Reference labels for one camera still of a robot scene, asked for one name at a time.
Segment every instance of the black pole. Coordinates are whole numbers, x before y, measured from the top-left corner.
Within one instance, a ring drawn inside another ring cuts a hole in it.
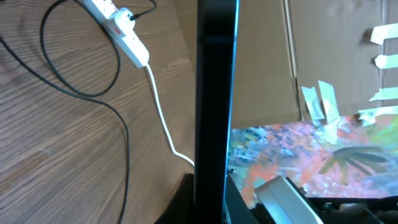
[[[239,0],[198,1],[195,213],[221,223]]]

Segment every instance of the cardboard box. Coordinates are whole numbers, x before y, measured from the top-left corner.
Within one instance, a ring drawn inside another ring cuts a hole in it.
[[[398,86],[398,68],[380,70],[379,54],[398,54],[398,39],[367,41],[374,26],[398,22],[395,0],[241,1],[233,128],[310,119],[301,86],[335,88],[340,115],[398,101],[369,101]]]

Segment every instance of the black cable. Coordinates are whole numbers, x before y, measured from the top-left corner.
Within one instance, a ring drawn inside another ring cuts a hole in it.
[[[153,6],[151,9],[148,9],[148,10],[142,12],[142,13],[138,13],[138,14],[132,15],[132,16],[130,17],[130,21],[136,20],[136,19],[138,19],[140,16],[143,16],[143,15],[145,15],[145,14],[147,14],[147,13],[150,13],[150,12],[154,11],[154,10],[156,9],[156,7],[157,7],[156,2],[155,2],[155,0],[150,0],[150,1],[151,1],[151,3],[152,3],[154,6]]]
[[[119,55],[119,51],[118,48],[116,47],[115,43],[112,40],[112,37],[108,34],[108,32],[105,30],[105,28],[100,24],[99,21],[97,21],[94,17],[94,15],[92,15],[92,13],[86,8],[86,6],[84,4],[82,4],[80,1],[78,0],[74,0],[77,4],[79,4],[83,9],[85,9],[85,11],[95,20],[95,22],[101,27],[102,31],[106,34],[106,37],[109,39],[109,41],[112,44],[112,47],[114,49],[114,51],[116,52],[116,56],[118,58],[118,69],[116,70],[116,74],[114,76],[113,81],[111,82],[111,84],[102,92],[97,93],[97,94],[87,94],[87,93],[83,93],[79,90],[77,90],[75,87],[73,87],[71,84],[69,84],[66,79],[64,79],[61,74],[58,72],[58,70],[55,68],[55,66],[53,65],[53,63],[51,62],[51,60],[49,59],[49,56],[47,55],[47,52],[45,51],[45,47],[44,47],[44,27],[45,27],[45,23],[47,21],[47,18],[49,17],[50,13],[61,3],[65,2],[67,0],[58,0],[56,2],[54,2],[45,12],[43,18],[42,18],[42,24],[40,25],[40,46],[42,48],[42,52],[44,55],[45,60],[47,61],[48,65],[50,66],[50,68],[52,69],[52,71],[54,72],[54,74],[59,78],[59,80],[61,80],[61,82],[63,84],[65,84],[69,89],[71,89],[72,91],[74,91],[75,93],[81,95],[81,96],[85,96],[85,97],[96,97],[96,96],[101,96],[102,94],[106,93],[108,90],[110,90],[112,88],[112,86],[114,85],[114,83],[116,82],[116,79],[118,78],[119,75],[119,71],[120,71],[120,64],[121,64],[121,59],[120,59],[120,55]]]
[[[104,103],[104,102],[102,102],[102,101],[98,101],[98,100],[94,100],[94,99],[88,98],[88,97],[100,96],[100,95],[106,93],[110,88],[112,88],[112,86],[114,85],[114,83],[115,83],[115,81],[116,81],[116,79],[117,79],[117,77],[118,77],[118,75],[119,75],[119,70],[120,70],[120,66],[121,66],[120,55],[119,55],[118,49],[116,48],[116,45],[114,44],[112,38],[111,38],[110,35],[105,31],[104,27],[99,23],[99,21],[97,21],[97,20],[95,19],[94,15],[92,15],[92,13],[91,13],[89,10],[87,10],[87,8],[86,8],[81,2],[79,2],[78,0],[74,0],[74,1],[75,1],[76,3],[78,3],[83,9],[85,9],[86,12],[88,12],[88,13],[90,14],[90,16],[96,21],[96,23],[101,27],[101,29],[103,30],[103,32],[106,34],[107,38],[108,38],[109,41],[111,42],[111,44],[112,44],[112,46],[113,46],[113,48],[114,48],[114,50],[115,50],[115,52],[116,52],[116,55],[117,55],[117,58],[118,58],[118,69],[117,69],[117,71],[116,71],[115,78],[114,78],[114,80],[112,81],[112,83],[110,84],[110,86],[107,87],[107,89],[103,90],[103,91],[100,92],[100,93],[97,93],[97,94],[86,94],[86,93],[82,93],[82,92],[78,91],[76,88],[74,88],[73,86],[71,86],[71,84],[69,84],[69,83],[61,76],[61,74],[58,73],[57,69],[54,67],[53,63],[52,63],[51,60],[49,59],[49,57],[48,57],[48,55],[47,55],[47,53],[46,53],[46,51],[45,51],[45,47],[44,47],[44,26],[45,26],[45,23],[46,23],[46,21],[47,21],[47,18],[48,18],[48,16],[49,16],[49,14],[52,12],[52,10],[54,10],[54,8],[56,8],[59,4],[65,2],[65,1],[67,1],[67,0],[58,0],[58,1],[56,1],[55,3],[53,3],[53,4],[47,9],[46,13],[44,14],[43,19],[42,19],[42,24],[41,24],[41,26],[40,26],[40,44],[41,44],[41,48],[42,48],[44,57],[45,57],[47,63],[50,65],[51,69],[53,70],[54,74],[61,80],[61,82],[63,82],[67,87],[69,87],[69,89],[71,89],[71,90],[74,91],[75,93],[72,93],[72,92],[70,92],[70,91],[68,91],[68,90],[64,90],[63,88],[60,88],[60,87],[57,86],[56,84],[54,84],[54,83],[48,81],[47,79],[45,79],[44,77],[42,77],[41,75],[39,75],[37,72],[35,72],[33,69],[31,69],[25,62],[23,62],[23,61],[15,54],[14,51],[12,51],[12,50],[9,48],[9,46],[6,44],[6,42],[3,40],[2,37],[0,37],[0,41],[1,41],[2,45],[4,46],[4,48],[5,48],[5,49],[6,49],[6,50],[7,50],[7,51],[8,51],[8,52],[9,52],[9,53],[10,53],[10,54],[11,54],[11,55],[12,55],[12,56],[13,56],[25,69],[26,69],[26,70],[28,70],[31,74],[33,74],[34,76],[36,76],[38,79],[40,79],[40,80],[43,81],[44,83],[50,85],[51,87],[55,88],[55,89],[58,90],[58,91],[61,91],[62,93],[66,94],[66,95],[69,95],[69,96],[72,96],[72,97],[75,97],[75,98],[78,98],[78,99],[81,99],[81,100],[85,100],[85,101],[89,101],[89,102],[93,102],[93,103],[97,103],[97,104],[106,106],[107,108],[111,109],[111,110],[119,117],[119,119],[122,121],[122,124],[123,124],[123,126],[124,126],[124,129],[125,129],[125,131],[126,131],[126,177],[125,177],[126,182],[125,182],[125,185],[124,185],[124,198],[123,198],[123,204],[122,204],[122,208],[121,208],[121,211],[120,211],[120,214],[119,214],[119,218],[118,218],[118,223],[121,223],[121,222],[122,222],[122,219],[123,219],[124,211],[125,211],[125,209],[126,209],[126,203],[127,203],[127,190],[128,190],[128,187],[129,187],[129,176],[130,176],[130,134],[129,134],[129,128],[128,128],[126,122],[123,120],[123,117],[122,117],[122,116],[119,114],[119,112],[116,111],[116,109],[114,109],[111,105],[109,105],[109,104],[107,104],[107,103]],[[151,0],[151,1],[155,4],[155,7],[154,7],[152,10],[143,12],[141,15],[146,14],[146,13],[148,13],[148,12],[151,12],[151,11],[153,11],[153,10],[156,8],[156,3],[155,3],[153,0]]]

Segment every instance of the painting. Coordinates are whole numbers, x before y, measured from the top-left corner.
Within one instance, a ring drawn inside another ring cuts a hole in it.
[[[254,189],[277,175],[307,197],[398,195],[398,115],[378,116],[369,126],[342,116],[335,125],[332,133],[311,121],[232,130],[228,168],[248,207],[257,203]]]

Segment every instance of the wooden floor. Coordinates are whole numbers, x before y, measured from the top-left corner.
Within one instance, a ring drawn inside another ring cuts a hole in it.
[[[0,34],[18,56],[64,87],[40,51],[39,28],[55,0],[0,2]],[[116,0],[136,12],[145,0]],[[134,28],[150,52],[166,122],[175,147],[193,159],[195,76],[171,0],[142,16]],[[75,2],[50,15],[45,28],[50,58],[85,93],[111,82],[116,55],[100,28]],[[124,223],[153,223],[191,165],[172,154],[150,84],[121,52],[115,86],[98,100],[114,106],[131,138],[131,175]],[[125,133],[104,106],[54,90],[0,48],[0,222],[116,223],[124,193]]]

